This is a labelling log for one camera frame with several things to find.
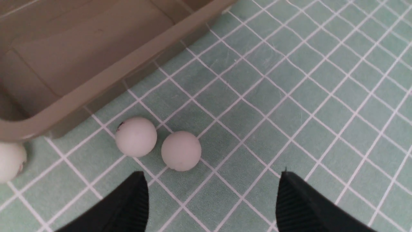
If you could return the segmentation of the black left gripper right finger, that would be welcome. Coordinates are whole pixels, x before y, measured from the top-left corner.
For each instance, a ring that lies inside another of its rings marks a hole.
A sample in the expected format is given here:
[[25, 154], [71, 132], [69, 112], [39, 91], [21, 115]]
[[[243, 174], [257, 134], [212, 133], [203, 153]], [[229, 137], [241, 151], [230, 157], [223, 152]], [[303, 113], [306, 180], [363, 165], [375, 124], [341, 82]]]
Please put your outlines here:
[[293, 172], [282, 172], [276, 200], [280, 232], [372, 232]]

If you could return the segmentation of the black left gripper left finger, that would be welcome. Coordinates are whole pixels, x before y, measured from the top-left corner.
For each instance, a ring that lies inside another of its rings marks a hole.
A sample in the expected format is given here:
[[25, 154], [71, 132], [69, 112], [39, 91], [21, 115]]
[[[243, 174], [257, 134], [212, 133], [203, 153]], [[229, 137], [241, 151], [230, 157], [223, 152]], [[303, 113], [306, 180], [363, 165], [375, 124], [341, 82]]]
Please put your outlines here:
[[148, 184], [135, 171], [105, 198], [58, 232], [144, 232], [149, 218]]

